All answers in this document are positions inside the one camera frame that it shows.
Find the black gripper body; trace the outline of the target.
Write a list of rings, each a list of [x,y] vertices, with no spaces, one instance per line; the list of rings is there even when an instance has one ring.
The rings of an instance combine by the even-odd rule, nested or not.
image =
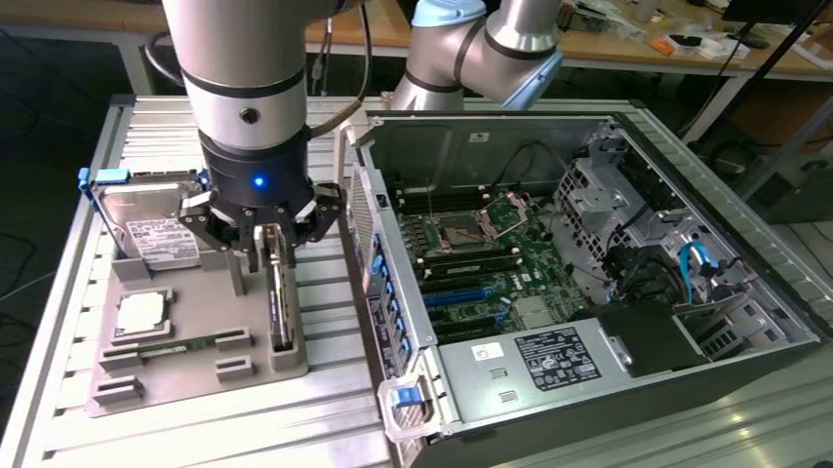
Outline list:
[[[296,229],[315,227],[313,187],[307,173],[311,129],[300,130],[283,143],[264,149],[223,145],[199,133],[207,162],[213,208],[240,224],[263,225],[283,220]]]

